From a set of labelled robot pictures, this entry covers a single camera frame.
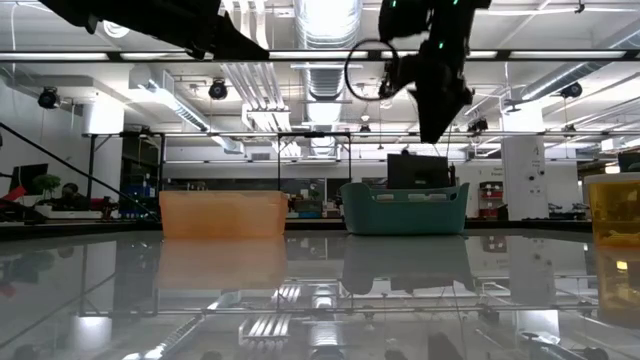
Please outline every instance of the silver air duct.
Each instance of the silver air duct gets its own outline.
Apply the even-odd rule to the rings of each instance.
[[[146,64],[137,64],[129,72],[129,89],[136,91],[148,91],[154,94],[152,98],[176,113],[182,120],[194,126],[202,132],[221,132],[222,130],[211,127],[207,117],[189,105],[189,102],[175,94],[174,80],[164,71],[158,76]],[[227,154],[244,154],[244,144],[233,141],[227,137],[214,136],[211,138],[224,148]]]
[[[600,42],[595,49],[640,49],[640,20],[636,20],[624,29]],[[611,64],[610,61],[592,61],[581,64],[566,64],[536,80],[520,91],[519,99],[513,104],[538,100],[560,91],[579,79]]]
[[[355,45],[362,0],[295,0],[294,9],[300,48],[348,49]],[[343,94],[342,69],[307,69],[304,78],[307,100],[339,100]],[[336,103],[311,103],[307,104],[307,116],[313,123],[332,125],[340,119],[341,109]],[[331,155],[334,144],[333,138],[311,140],[311,148],[318,155]]]

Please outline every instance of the red object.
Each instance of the red object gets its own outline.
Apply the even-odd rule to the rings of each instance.
[[[502,193],[502,190],[493,190],[491,191],[491,195],[489,195],[488,192],[484,192],[481,196],[483,199],[502,199]]]
[[[2,200],[16,201],[21,197],[25,196],[26,194],[27,194],[27,189],[25,189],[22,185],[20,185],[17,188],[11,190],[11,192],[8,193],[7,195],[3,196]]]

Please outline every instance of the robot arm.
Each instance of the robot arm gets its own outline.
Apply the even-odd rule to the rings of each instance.
[[[378,21],[381,42],[388,45],[395,38],[429,31],[429,39],[420,45],[418,54],[395,58],[386,64],[378,92],[380,99],[387,99],[415,82],[416,90],[410,93],[418,104],[422,142],[437,143],[462,107],[473,101],[473,91],[464,77],[464,64],[475,10],[488,8],[490,4],[491,0],[382,2]],[[351,92],[362,100],[371,100]]]

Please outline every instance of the spotlight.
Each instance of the spotlight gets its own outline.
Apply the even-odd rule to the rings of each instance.
[[[467,132],[482,132],[486,130],[489,130],[489,123],[487,122],[487,119],[484,117],[481,117],[480,119],[476,120],[474,123],[470,124],[469,127],[467,128]]]
[[[38,98],[38,105],[47,110],[53,110],[60,107],[61,101],[58,96],[58,89],[55,87],[45,87],[42,94]]]
[[[209,96],[213,100],[223,100],[227,97],[227,87],[224,85],[224,79],[213,79],[213,85],[209,88]]]
[[[563,98],[577,98],[582,95],[582,86],[579,83],[573,83],[566,88],[560,90],[560,96]]]

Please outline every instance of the wall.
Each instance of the wall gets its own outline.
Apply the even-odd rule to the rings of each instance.
[[[45,147],[72,165],[86,171],[89,164],[89,140],[82,138],[83,119],[65,110],[44,110],[36,98],[12,90],[0,80],[0,121],[28,139]],[[2,132],[0,172],[11,174],[14,166],[49,164],[49,173],[60,176],[62,184],[74,182],[86,191],[86,179],[56,160],[7,132]],[[11,179],[0,178],[0,196],[9,190]]]

